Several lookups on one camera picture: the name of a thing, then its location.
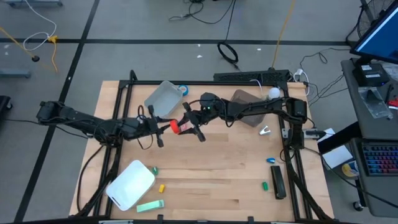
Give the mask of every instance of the wooden table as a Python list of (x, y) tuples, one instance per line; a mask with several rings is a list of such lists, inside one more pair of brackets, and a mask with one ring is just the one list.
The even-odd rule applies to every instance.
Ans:
[[(143, 105), (144, 100), (156, 88), (157, 85), (133, 86), (129, 116), (137, 116), (137, 107)], [(189, 94), (183, 100), (197, 100), (206, 91), (230, 99), (237, 89), (255, 96), (261, 94), (258, 86), (192, 85), (189, 86)], [(267, 93), (268, 89), (264, 86), (264, 93)], [(103, 119), (112, 117), (117, 90), (118, 82), (103, 82), (95, 116)], [(289, 83), (289, 95), (307, 100), (305, 87), (301, 83)], [(192, 105), (193, 109), (199, 107), (198, 103)], [(171, 118), (180, 119), (182, 114), (183, 107), (179, 106)], [(270, 127), (272, 133), (260, 136), (259, 130), (265, 124)], [(310, 122), (304, 125), (304, 128), (311, 127)], [(114, 205), (111, 218), (155, 220), (158, 214), (163, 214), (165, 220), (234, 221), (247, 220), (248, 216), (253, 216), (255, 221), (294, 221), (285, 164), (279, 159), (282, 141), (276, 115), (267, 114), (262, 124), (256, 128), (239, 121), (227, 128), (224, 121), (215, 119), (207, 126), (202, 126), (201, 130), (206, 136), (206, 142), (202, 143), (194, 135), (178, 136), (170, 129), (163, 135), (163, 148), (158, 148), (154, 141), (150, 149), (143, 151), (137, 141), (125, 141), (119, 172), (133, 160), (140, 160), (148, 167), (158, 167), (159, 175), (156, 177), (155, 185), (139, 204), (163, 199), (165, 208), (137, 213), (135, 207), (122, 212)], [(142, 138), (141, 142), (144, 147), (148, 146), (150, 137)], [(306, 140), (305, 145), (318, 150), (314, 140)], [(88, 140), (82, 165), (98, 147), (99, 144), (94, 139)], [(90, 199), (98, 186), (103, 155), (104, 150), (89, 163), (84, 173), (81, 206)], [(269, 157), (276, 158), (276, 165), (280, 165), (284, 174), (287, 196), (283, 200), (275, 199), (270, 164), (266, 162)], [(302, 151), (302, 163), (308, 191), (325, 213), (333, 217), (320, 157), (309, 151)], [(267, 192), (262, 189), (264, 181), (269, 185)], [(160, 184), (165, 184), (163, 194), (158, 193)], [(298, 190), (297, 192), (300, 214), (301, 217), (305, 217), (301, 194)], [(76, 193), (70, 209), (70, 214), (75, 213)]]

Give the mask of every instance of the white ball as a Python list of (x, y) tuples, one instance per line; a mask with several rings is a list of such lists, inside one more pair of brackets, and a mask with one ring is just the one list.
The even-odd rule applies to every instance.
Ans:
[(278, 88), (276, 87), (272, 87), (269, 92), (268, 92), (268, 99), (274, 99), (274, 98), (278, 98), (280, 96), (280, 91)]

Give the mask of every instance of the blue tape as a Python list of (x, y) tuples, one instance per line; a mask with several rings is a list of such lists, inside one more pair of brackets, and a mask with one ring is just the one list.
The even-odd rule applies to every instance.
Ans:
[(188, 95), (188, 92), (189, 92), (188, 86), (180, 85), (178, 88), (182, 91), (182, 95), (183, 96), (187, 96)]

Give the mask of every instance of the small green object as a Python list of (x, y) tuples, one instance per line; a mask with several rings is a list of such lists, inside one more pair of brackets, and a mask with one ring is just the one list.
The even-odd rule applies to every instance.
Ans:
[(157, 200), (154, 202), (145, 203), (143, 205), (137, 205), (137, 212), (146, 212), (158, 208), (164, 208), (163, 200)]
[(152, 167), (152, 173), (153, 173), (154, 175), (159, 174), (159, 171), (158, 171), (157, 167)]
[(267, 182), (263, 182), (263, 183), (262, 183), (262, 188), (263, 188), (265, 191), (268, 190), (268, 184), (267, 184)]

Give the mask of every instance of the yellow string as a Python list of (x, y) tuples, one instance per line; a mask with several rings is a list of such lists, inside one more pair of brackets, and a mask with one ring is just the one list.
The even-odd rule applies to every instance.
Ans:
[(282, 30), (280, 31), (279, 38), (278, 38), (278, 42), (276, 43), (276, 49), (275, 49), (275, 54), (274, 54), (274, 60), (272, 61), (272, 66), (271, 66), (271, 68), (274, 68), (276, 59), (277, 59), (277, 57), (278, 57), (279, 43), (280, 43), (280, 40), (281, 40), (281, 38), (282, 38), (282, 35), (284, 34), (284, 31), (285, 31), (285, 28), (286, 28), (286, 24), (287, 24), (287, 22), (289, 21), (290, 16), (291, 16), (292, 13), (293, 13), (293, 8), (294, 8), (295, 2), (296, 2), (296, 0), (292, 0), (292, 4), (290, 5), (289, 13), (288, 13), (287, 16), (286, 16), (284, 25), (282, 26)]
[[(10, 34), (8, 34), (7, 31), (5, 31), (2, 27), (0, 27), (0, 31), (3, 32), (8, 38), (10, 38), (16, 45), (18, 45), (19, 48), (21, 48), (21, 49), (22, 49), (27, 55), (29, 55), (31, 58), (34, 58), (34, 57), (35, 57), (35, 55), (33, 55), (32, 53), (30, 53), (29, 51), (27, 51), (20, 43), (18, 43), (18, 41), (17, 41), (16, 39), (14, 39)], [(40, 65), (41, 65), (43, 68), (45, 68), (45, 69), (50, 70), (50, 71), (53, 72), (53, 69), (52, 69), (51, 67), (49, 67), (48, 65), (46, 65), (46, 64), (44, 64), (44, 63), (42, 63), (42, 62), (39, 62), (39, 63), (40, 63)]]
[(57, 53), (57, 43), (56, 42), (54, 42), (54, 53), (52, 54), (52, 57), (51, 57), (51, 62), (52, 62), (52, 65), (54, 66), (54, 69), (55, 69), (55, 72), (56, 73), (58, 73), (58, 68), (57, 68), (57, 65), (55, 64), (55, 53)]

